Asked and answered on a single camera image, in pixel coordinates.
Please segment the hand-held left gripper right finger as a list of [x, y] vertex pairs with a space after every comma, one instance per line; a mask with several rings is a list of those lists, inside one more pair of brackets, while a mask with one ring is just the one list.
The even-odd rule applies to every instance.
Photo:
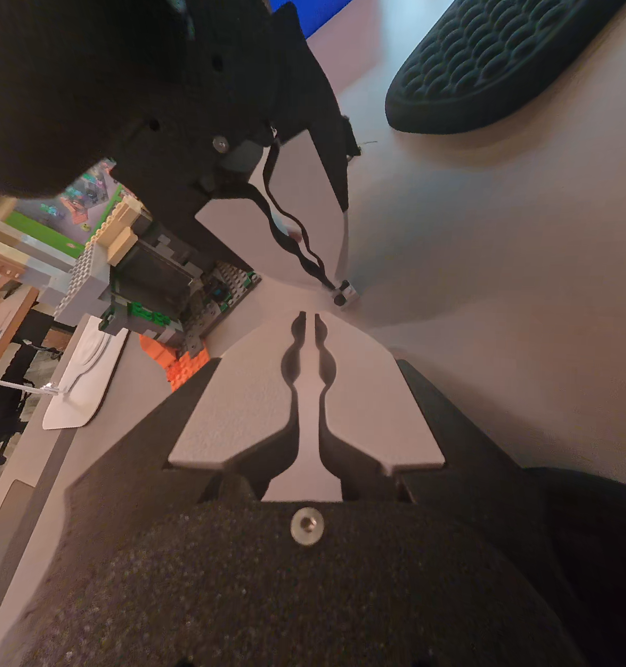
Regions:
[[397, 496], [401, 477], [440, 470], [444, 455], [395, 357], [330, 312], [315, 316], [319, 456], [343, 496]]

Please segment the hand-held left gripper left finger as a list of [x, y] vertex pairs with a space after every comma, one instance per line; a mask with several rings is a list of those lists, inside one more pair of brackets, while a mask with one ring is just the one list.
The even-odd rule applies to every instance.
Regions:
[[256, 496], [294, 462], [300, 446], [298, 392], [306, 313], [269, 321], [220, 359], [168, 462], [238, 474]]

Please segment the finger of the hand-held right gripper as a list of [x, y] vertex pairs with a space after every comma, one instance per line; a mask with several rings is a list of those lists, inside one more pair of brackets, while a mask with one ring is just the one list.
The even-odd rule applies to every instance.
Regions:
[[[306, 228], [311, 249], [322, 259], [330, 281], [339, 286], [340, 207], [332, 191], [315, 188], [274, 194], [280, 207]], [[214, 199], [195, 218], [263, 277], [298, 288], [324, 288], [304, 271], [296, 256], [278, 245], [267, 217], [252, 200]]]
[[339, 286], [347, 278], [349, 254], [348, 213], [342, 210], [310, 132], [265, 150], [262, 159], [262, 194], [274, 221], [284, 231], [306, 229], [309, 245], [301, 239], [302, 254], [322, 261], [327, 278]]

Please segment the grey desk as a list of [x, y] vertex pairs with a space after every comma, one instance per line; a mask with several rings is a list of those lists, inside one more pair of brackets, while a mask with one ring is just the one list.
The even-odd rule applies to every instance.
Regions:
[[[343, 94], [354, 304], [269, 206], [324, 287], [263, 322], [306, 313], [295, 462], [263, 496], [173, 467], [221, 357], [151, 409], [120, 370], [13, 534], [0, 666], [626, 666], [626, 4], [480, 129], [392, 129], [389, 79]], [[232, 162], [266, 203], [268, 148]], [[321, 312], [395, 357], [444, 455], [397, 496], [320, 460]]]

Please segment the multicoloured brick model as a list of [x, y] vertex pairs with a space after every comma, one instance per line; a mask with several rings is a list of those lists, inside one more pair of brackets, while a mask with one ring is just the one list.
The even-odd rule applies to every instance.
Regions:
[[0, 291], [33, 288], [68, 328], [91, 315], [106, 334], [139, 334], [173, 390], [207, 362], [205, 338], [261, 282], [229, 263], [203, 267], [122, 188], [80, 250], [72, 257], [0, 221]]

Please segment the colourful brick set box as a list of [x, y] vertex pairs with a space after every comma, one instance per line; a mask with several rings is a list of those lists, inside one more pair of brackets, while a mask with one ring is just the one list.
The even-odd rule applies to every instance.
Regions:
[[77, 258], [127, 193], [114, 168], [104, 159], [54, 197], [17, 200], [7, 225]]

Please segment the blue plastic bin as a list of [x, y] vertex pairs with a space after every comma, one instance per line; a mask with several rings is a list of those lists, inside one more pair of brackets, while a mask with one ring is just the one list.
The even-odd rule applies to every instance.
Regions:
[[295, 6], [304, 37], [309, 38], [350, 1], [268, 1], [269, 8], [274, 12], [287, 3]]

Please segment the black mesh office chair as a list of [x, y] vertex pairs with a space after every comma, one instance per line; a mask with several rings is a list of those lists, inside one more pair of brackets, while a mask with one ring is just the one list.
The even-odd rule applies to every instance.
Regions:
[[454, 1], [396, 73], [397, 131], [452, 135], [518, 111], [555, 82], [626, 1]]

